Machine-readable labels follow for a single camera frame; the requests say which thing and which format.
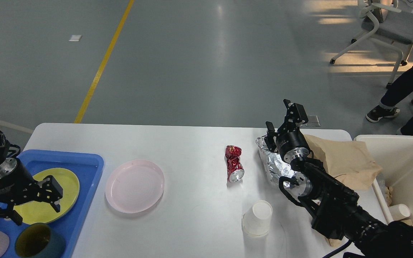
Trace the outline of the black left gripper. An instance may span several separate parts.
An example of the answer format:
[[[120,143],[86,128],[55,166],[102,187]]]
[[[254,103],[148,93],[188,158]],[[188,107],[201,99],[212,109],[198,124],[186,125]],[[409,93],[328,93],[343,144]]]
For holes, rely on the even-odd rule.
[[[30,201],[49,204],[56,213],[61,211],[60,200],[63,188],[53,175],[36,181],[17,157],[7,158],[0,165],[0,219],[12,220],[17,226],[22,225],[23,218],[14,210],[15,205]]]

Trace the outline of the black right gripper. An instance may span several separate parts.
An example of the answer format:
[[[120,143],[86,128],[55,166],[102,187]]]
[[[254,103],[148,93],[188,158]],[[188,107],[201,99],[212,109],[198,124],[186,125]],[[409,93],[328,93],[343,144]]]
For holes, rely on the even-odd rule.
[[[278,133],[272,122],[266,122],[265,143],[270,152],[279,153],[285,163],[290,163],[297,158],[307,157],[311,152],[303,133],[297,130],[307,124],[309,119],[303,105],[288,99],[284,99],[283,103],[287,109],[283,132]]]

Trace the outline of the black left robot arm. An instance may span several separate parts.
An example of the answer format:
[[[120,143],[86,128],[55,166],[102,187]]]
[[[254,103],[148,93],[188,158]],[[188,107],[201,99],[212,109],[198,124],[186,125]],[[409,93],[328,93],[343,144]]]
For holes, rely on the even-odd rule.
[[[54,176],[35,180],[18,158],[20,152],[20,147],[11,144],[0,130],[0,219],[12,220],[17,225],[22,224],[23,218],[15,206],[37,201],[60,212],[63,198],[63,189]]]

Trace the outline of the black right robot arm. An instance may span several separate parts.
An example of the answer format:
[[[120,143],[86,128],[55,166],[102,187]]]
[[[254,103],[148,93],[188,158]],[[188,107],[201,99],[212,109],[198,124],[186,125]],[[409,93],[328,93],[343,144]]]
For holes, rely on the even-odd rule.
[[[362,209],[359,195],[328,175],[323,163],[313,157],[300,126],[308,122],[301,104],[284,99],[286,115],[275,129],[266,122],[265,144],[280,155],[295,172],[280,176],[278,187],[293,204],[312,216],[312,229],[328,239],[348,239],[346,244],[328,253],[330,258],[354,244],[361,254],[344,252],[344,258],[413,258],[413,226],[400,221],[384,224]]]

